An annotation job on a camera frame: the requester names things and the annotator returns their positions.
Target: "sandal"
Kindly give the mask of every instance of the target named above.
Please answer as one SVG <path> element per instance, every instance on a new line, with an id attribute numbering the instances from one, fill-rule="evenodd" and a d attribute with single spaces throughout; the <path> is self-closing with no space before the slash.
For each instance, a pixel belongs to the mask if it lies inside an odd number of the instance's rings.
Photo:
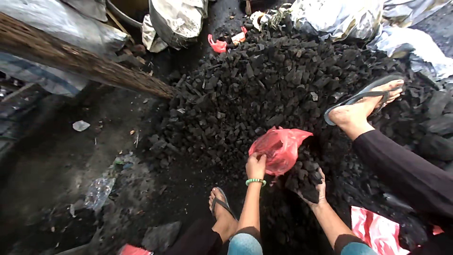
<path id="1" fill-rule="evenodd" d="M 327 122 L 327 124 L 329 124 L 331 126 L 336 126 L 336 124 L 333 123 L 329 119 L 329 113 L 333 109 L 335 109 L 335 108 L 337 108 L 339 106 L 343 106 L 343 105 L 354 104 L 357 101 L 359 101 L 360 99 L 365 98 L 365 97 L 380 97 L 380 96 L 382 96 L 382 99 L 379 102 L 379 104 L 380 104 L 379 108 L 375 109 L 370 116 L 372 116 L 373 114 L 376 114 L 377 112 L 379 112 L 386 105 L 385 102 L 387 102 L 387 100 L 389 99 L 390 92 L 398 90 L 400 88 L 403 88 L 404 84 L 402 84 L 402 85 L 400 85 L 398 87 L 395 87 L 395 88 L 393 88 L 391 90 L 386 90 L 386 91 L 370 91 L 370 90 L 372 90 L 373 88 L 379 87 L 381 85 L 387 84 L 387 83 L 389 83 L 389 82 L 391 82 L 393 80 L 403 80 L 403 79 L 404 79 L 404 76 L 401 75 L 401 74 L 390 74 L 390 75 L 387 75 L 385 77 L 382 77 L 382 78 L 376 80 L 375 82 L 372 82 L 371 84 L 367 85 L 364 89 L 362 89 L 361 91 L 359 91 L 358 93 L 353 95 L 348 100 L 345 100 L 345 101 L 343 101 L 343 102 L 341 102 L 341 103 L 329 108 L 324 113 L 324 120 Z"/>
<path id="2" fill-rule="evenodd" d="M 235 220 L 237 220 L 236 216 L 234 216 L 233 211 L 231 211 L 231 208 L 228 205 L 228 200 L 227 200 L 227 197 L 226 197 L 225 193 L 223 192 L 223 190 L 221 188 L 219 188 L 219 187 L 216 187 L 216 189 L 219 189 L 220 193 L 225 198 L 225 202 L 223 202 L 222 200 L 218 199 L 217 197 L 214 197 L 214 199 L 212 200 L 212 211 L 211 211 L 212 216 L 214 216 L 214 218 L 216 217 L 214 212 L 215 212 L 216 204 L 219 204 L 220 206 L 225 208 L 233 216 L 233 218 Z"/>

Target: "wooden post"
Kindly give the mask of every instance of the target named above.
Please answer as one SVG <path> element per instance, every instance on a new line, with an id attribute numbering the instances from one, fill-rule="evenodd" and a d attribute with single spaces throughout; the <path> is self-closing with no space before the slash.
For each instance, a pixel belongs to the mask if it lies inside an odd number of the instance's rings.
<path id="1" fill-rule="evenodd" d="M 164 98 L 172 97 L 176 91 L 144 72 L 125 68 L 1 12 L 0 51 L 115 87 Z"/>

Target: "foot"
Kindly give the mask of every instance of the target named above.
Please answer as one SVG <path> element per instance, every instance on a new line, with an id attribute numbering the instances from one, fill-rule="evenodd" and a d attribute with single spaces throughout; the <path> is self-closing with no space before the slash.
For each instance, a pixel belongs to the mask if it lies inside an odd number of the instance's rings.
<path id="1" fill-rule="evenodd" d="M 209 210 L 212 211 L 212 201 L 214 198 L 225 202 L 225 197 L 220 193 L 218 188 L 213 188 L 209 196 Z M 212 230 L 219 233 L 222 238 L 222 242 L 225 243 L 230 237 L 232 237 L 237 231 L 237 220 L 234 219 L 233 215 L 227 211 L 223 206 L 216 204 L 214 209 L 214 215 L 216 217 L 216 223 Z"/>
<path id="2" fill-rule="evenodd" d="M 402 85 L 403 83 L 403 80 L 394 80 L 387 84 L 373 88 L 371 91 L 389 91 Z M 387 102 L 384 102 L 384 106 L 397 99 L 401 95 L 401 92 L 403 92 L 402 89 L 390 91 L 389 99 Z M 354 104 L 339 106 L 329 112 L 329 119 L 332 120 L 333 123 L 337 124 L 341 129 L 343 129 L 345 125 L 366 122 L 366 118 L 373 112 L 373 110 L 380 107 L 379 102 L 381 99 L 382 96 L 365 97 Z"/>

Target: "hand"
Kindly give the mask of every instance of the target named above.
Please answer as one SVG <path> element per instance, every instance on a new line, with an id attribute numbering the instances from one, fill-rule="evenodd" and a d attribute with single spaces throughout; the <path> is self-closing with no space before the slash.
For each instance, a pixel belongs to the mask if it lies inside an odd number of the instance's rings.
<path id="1" fill-rule="evenodd" d="M 322 184 L 316 185 L 316 189 L 319 191 L 319 203 L 318 204 L 315 204 L 315 203 L 312 203 L 312 202 L 306 200 L 304 198 L 304 196 L 302 195 L 302 193 L 300 191 L 297 191 L 297 195 L 299 195 L 299 197 L 302 198 L 302 200 L 304 200 L 305 203 L 307 203 L 311 209 L 313 209 L 321 204 L 327 203 L 327 200 L 326 200 L 326 176 L 324 175 L 321 168 L 318 168 L 318 171 L 321 174 L 321 180 L 322 180 Z"/>
<path id="2" fill-rule="evenodd" d="M 257 152 L 250 155 L 246 164 L 247 177 L 249 179 L 263 179 L 266 171 L 266 155 Z"/>

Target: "beaded bracelet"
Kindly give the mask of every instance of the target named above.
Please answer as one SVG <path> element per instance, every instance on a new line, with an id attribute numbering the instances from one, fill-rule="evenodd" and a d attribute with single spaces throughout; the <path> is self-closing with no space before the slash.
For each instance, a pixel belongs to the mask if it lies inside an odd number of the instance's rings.
<path id="1" fill-rule="evenodd" d="M 265 181 L 265 180 L 261 180 L 261 179 L 248 179 L 248 180 L 246 181 L 246 185 L 249 186 L 249 184 L 250 184 L 251 182 L 261 182 L 261 183 L 263 184 L 262 187 L 266 186 L 266 181 Z"/>

